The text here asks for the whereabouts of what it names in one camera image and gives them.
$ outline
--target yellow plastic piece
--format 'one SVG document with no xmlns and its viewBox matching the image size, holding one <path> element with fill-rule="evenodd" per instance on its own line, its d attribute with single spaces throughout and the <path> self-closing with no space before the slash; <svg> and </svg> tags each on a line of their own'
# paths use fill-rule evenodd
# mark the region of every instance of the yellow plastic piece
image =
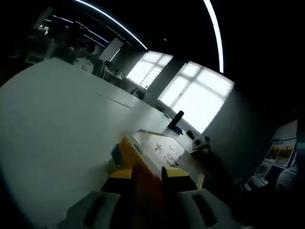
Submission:
<svg viewBox="0 0 305 229">
<path fill-rule="evenodd" d="M 132 169 L 118 170 L 118 171 L 112 173 L 110 177 L 131 179 L 132 178 Z"/>
<path fill-rule="evenodd" d="M 180 168 L 174 168 L 170 166 L 164 166 L 166 169 L 167 177 L 187 177 L 189 176 L 187 172 Z"/>
<path fill-rule="evenodd" d="M 152 171 L 149 169 L 149 166 L 144 162 L 143 157 L 137 148 L 131 143 L 127 137 L 124 137 L 119 144 L 119 148 L 122 154 L 127 168 L 142 168 L 145 169 L 150 175 L 154 176 Z"/>
</svg>

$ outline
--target white table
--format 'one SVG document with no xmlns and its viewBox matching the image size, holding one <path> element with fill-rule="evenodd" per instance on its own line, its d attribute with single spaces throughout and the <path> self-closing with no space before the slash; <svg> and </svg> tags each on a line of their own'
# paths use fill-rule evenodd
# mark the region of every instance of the white table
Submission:
<svg viewBox="0 0 305 229">
<path fill-rule="evenodd" d="M 58 59 L 36 64 L 0 89 L 0 165 L 9 192 L 37 227 L 104 182 L 103 165 L 126 130 L 166 129 L 169 120 L 114 85 Z"/>
</svg>

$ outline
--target poster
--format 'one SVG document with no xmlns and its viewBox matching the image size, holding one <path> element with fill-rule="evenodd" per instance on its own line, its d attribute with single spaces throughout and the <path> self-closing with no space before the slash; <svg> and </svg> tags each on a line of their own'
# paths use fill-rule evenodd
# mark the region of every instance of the poster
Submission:
<svg viewBox="0 0 305 229">
<path fill-rule="evenodd" d="M 257 169 L 257 171 L 255 172 L 255 175 L 258 178 L 263 179 L 267 173 L 269 172 L 269 170 L 271 169 L 272 164 L 263 161 L 262 164 L 259 166 L 259 168 Z"/>
<path fill-rule="evenodd" d="M 259 178 L 257 178 L 256 176 L 252 176 L 248 182 L 245 184 L 245 188 L 250 191 L 252 189 L 257 189 L 259 187 L 265 186 L 266 184 L 268 184 L 267 181 L 261 180 Z"/>
<path fill-rule="evenodd" d="M 281 172 L 284 170 L 284 168 L 272 165 L 266 176 L 264 177 L 264 181 L 270 182 L 272 184 L 275 184 L 277 181 L 278 176 L 281 174 Z"/>
<path fill-rule="evenodd" d="M 273 142 L 265 158 L 265 161 L 286 167 L 295 147 L 296 139 Z"/>
</svg>

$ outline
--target bright window light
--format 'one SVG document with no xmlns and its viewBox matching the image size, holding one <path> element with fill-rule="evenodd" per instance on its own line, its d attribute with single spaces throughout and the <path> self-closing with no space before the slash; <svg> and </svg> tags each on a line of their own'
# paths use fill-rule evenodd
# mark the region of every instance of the bright window light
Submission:
<svg viewBox="0 0 305 229">
<path fill-rule="evenodd" d="M 149 51 L 133 67 L 127 79 L 147 89 L 172 58 L 164 53 Z"/>
<path fill-rule="evenodd" d="M 89 39 L 93 40 L 94 42 L 98 43 L 96 40 L 92 39 L 91 37 L 88 37 Z"/>
<path fill-rule="evenodd" d="M 205 6 L 208 9 L 209 15 L 211 17 L 214 31 L 215 31 L 215 36 L 216 36 L 216 42 L 217 42 L 217 48 L 218 48 L 218 58 L 219 58 L 219 71 L 221 73 L 224 73 L 224 54 L 223 54 L 223 44 L 221 41 L 221 36 L 220 36 L 220 31 L 218 27 L 218 21 L 216 18 L 215 11 L 213 9 L 213 6 L 210 2 L 210 0 L 203 0 L 205 3 Z"/>
<path fill-rule="evenodd" d="M 109 43 L 107 40 L 105 40 L 103 37 L 100 37 L 99 35 L 97 35 L 96 33 L 92 32 L 91 30 L 88 30 L 88 32 L 93 33 L 95 36 L 98 36 L 99 38 L 103 39 L 104 41 L 106 41 L 107 43 Z"/>
<path fill-rule="evenodd" d="M 162 92 L 159 100 L 201 134 L 223 106 L 234 82 L 199 64 L 189 62 Z"/>
<path fill-rule="evenodd" d="M 116 56 L 116 54 L 118 54 L 118 52 L 121 50 L 121 48 L 119 48 L 119 50 L 118 51 L 116 51 L 116 53 L 113 55 L 113 57 L 110 59 L 110 61 L 109 62 L 111 62 L 113 59 L 114 59 L 114 57 Z"/>
<path fill-rule="evenodd" d="M 124 29 L 126 32 L 128 32 L 138 43 L 140 43 L 144 47 L 144 49 L 147 50 L 147 47 L 135 35 L 133 35 L 126 27 L 124 27 L 122 24 L 120 24 L 116 19 L 114 19 L 113 17 L 109 16 L 107 13 L 103 12 L 102 10 L 100 10 L 100 9 L 98 9 L 98 8 L 92 6 L 92 5 L 90 5 L 90 4 L 88 4 L 88 3 L 84 2 L 84 1 L 81 1 L 81 0 L 74 0 L 74 1 L 77 1 L 77 2 L 79 2 L 81 4 L 84 4 L 84 5 L 86 5 L 86 6 L 90 7 L 90 8 L 98 11 L 99 13 L 105 15 L 107 18 L 109 18 L 110 20 L 115 22 L 117 25 L 119 25 L 122 29 Z"/>
<path fill-rule="evenodd" d="M 69 21 L 68 19 L 61 18 L 61 17 L 57 17 L 56 15 L 53 15 L 53 17 L 55 17 L 55 18 L 59 18 L 59 19 L 62 19 L 62 20 L 64 20 L 64 21 L 67 21 L 67 22 L 70 22 L 70 23 L 73 23 L 72 21 Z"/>
</svg>

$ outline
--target white panel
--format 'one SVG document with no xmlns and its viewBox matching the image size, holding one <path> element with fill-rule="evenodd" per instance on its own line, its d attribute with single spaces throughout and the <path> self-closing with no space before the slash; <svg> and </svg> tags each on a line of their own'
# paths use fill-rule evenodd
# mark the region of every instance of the white panel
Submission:
<svg viewBox="0 0 305 229">
<path fill-rule="evenodd" d="M 109 61 L 115 53 L 122 47 L 123 42 L 117 38 L 114 38 L 110 44 L 106 47 L 99 59 L 102 61 Z"/>
</svg>

